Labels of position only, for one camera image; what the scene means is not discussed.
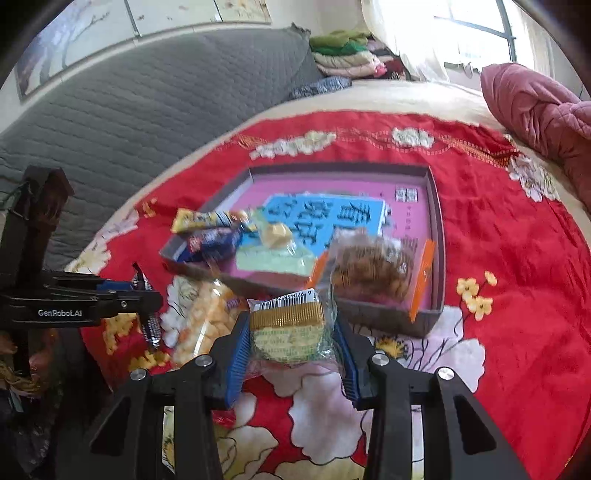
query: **barcode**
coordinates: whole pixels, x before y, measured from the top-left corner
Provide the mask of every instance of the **barcode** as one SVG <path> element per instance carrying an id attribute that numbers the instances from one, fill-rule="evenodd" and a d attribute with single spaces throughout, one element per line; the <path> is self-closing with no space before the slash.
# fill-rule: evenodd
<path id="1" fill-rule="evenodd" d="M 278 309 L 281 307 L 291 307 L 292 305 L 303 305 L 312 301 L 318 301 L 316 291 L 313 289 L 298 291 L 274 300 L 264 301 L 255 305 L 253 311 Z"/>

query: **gray quilted blanket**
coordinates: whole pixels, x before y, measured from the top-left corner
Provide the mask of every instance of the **gray quilted blanket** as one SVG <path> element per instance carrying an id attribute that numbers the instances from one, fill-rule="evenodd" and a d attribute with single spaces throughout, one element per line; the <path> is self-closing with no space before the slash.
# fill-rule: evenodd
<path id="1" fill-rule="evenodd" d="M 61 269 L 165 169 L 320 78 L 308 34 L 296 27 L 133 48 L 62 83 L 0 136 L 0 192 L 29 164 L 65 170 L 75 194 L 46 255 L 46 267 Z"/>

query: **blue snack wrapper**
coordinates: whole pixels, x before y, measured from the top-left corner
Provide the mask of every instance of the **blue snack wrapper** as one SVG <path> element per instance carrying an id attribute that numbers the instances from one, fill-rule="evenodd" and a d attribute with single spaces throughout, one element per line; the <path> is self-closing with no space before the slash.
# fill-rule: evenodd
<path id="1" fill-rule="evenodd" d="M 219 262 L 236 254 L 242 241 L 241 228 L 199 230 L 187 239 L 189 262 Z"/>

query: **yellow snack wrapper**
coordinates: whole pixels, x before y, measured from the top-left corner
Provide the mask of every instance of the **yellow snack wrapper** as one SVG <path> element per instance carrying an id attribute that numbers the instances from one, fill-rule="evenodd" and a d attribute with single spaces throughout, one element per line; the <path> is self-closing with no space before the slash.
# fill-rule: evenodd
<path id="1" fill-rule="evenodd" d="M 172 233 L 191 232 L 193 230 L 242 225 L 247 232 L 256 232 L 250 213 L 244 210 L 237 212 L 194 212 L 179 208 L 170 228 Z"/>

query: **red blanket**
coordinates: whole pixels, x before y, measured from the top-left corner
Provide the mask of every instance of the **red blanket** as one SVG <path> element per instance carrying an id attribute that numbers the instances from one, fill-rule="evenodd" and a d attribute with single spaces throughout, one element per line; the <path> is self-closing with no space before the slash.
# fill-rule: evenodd
<path id="1" fill-rule="evenodd" d="M 452 366 L 532 478 L 556 479 L 589 427 L 591 258 L 551 179 L 497 132 L 421 115 L 349 111 L 263 121 L 156 188 L 125 222 L 100 232 L 75 268 L 129 280 L 137 261 L 170 304 L 182 302 L 183 280 L 173 278 L 158 255 L 178 207 L 199 209 L 251 165 L 336 160 L 431 167 L 444 220 L 450 306 L 432 344 L 451 339 L 458 347 L 442 346 L 437 356 L 423 351 L 416 361 L 407 348 L 415 340 L 374 337 L 409 368 Z M 496 285 L 485 271 L 494 273 Z M 492 299 L 491 308 L 462 302 L 458 292 L 470 285 L 459 279 L 470 277 L 481 296 Z M 146 350 L 129 326 L 105 322 L 83 337 L 112 385 Z M 158 361 L 153 373 L 169 368 L 165 358 Z M 313 368 L 268 374 L 247 381 L 244 391 L 235 428 L 218 432 L 227 478 L 362 476 L 371 417 L 343 401 L 335 374 Z M 420 469 L 416 473 L 420 478 Z"/>

